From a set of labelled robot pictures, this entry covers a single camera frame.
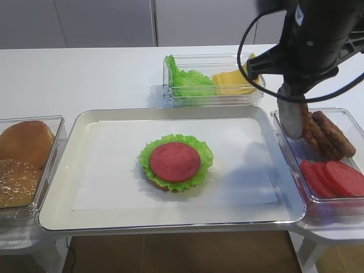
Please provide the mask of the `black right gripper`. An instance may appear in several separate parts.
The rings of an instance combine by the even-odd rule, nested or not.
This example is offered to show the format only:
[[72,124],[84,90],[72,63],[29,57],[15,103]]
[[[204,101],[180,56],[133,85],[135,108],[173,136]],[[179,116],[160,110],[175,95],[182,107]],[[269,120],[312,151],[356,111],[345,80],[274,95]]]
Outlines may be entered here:
[[[363,52],[361,16],[287,16],[278,45],[247,62],[246,79],[259,74],[282,75],[274,97],[302,99],[320,82],[338,73],[338,66]],[[299,139],[303,132],[301,105],[277,99],[279,121],[286,135]]]

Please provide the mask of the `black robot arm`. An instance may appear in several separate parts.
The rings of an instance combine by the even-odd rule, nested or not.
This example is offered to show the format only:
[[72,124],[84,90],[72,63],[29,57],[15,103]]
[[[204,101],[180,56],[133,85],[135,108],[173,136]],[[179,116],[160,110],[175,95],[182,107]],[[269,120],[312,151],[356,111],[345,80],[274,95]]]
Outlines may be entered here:
[[262,74],[283,76],[277,92],[261,90],[276,97],[286,135],[299,139],[308,127],[308,103],[338,97],[363,81],[359,75],[337,91],[305,98],[316,85],[336,76],[341,63],[363,52],[363,1],[285,1],[259,16],[283,10],[287,13],[279,43],[248,60],[243,76],[249,83]]

